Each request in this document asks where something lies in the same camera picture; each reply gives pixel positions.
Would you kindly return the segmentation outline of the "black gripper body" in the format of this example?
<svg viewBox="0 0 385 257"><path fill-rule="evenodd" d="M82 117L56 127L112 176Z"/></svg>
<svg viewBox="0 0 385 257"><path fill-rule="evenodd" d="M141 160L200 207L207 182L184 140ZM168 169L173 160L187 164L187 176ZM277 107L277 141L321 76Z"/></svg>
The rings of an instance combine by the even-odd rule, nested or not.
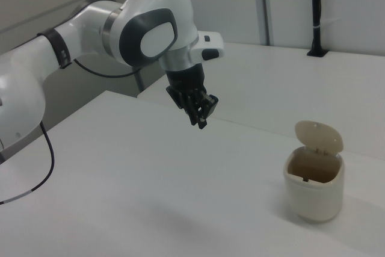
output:
<svg viewBox="0 0 385 257"><path fill-rule="evenodd" d="M194 90L207 93L204 87L205 74L202 63L185 70L166 71L166 76L170 84L166 91L174 101L179 93L184 95Z"/></svg>

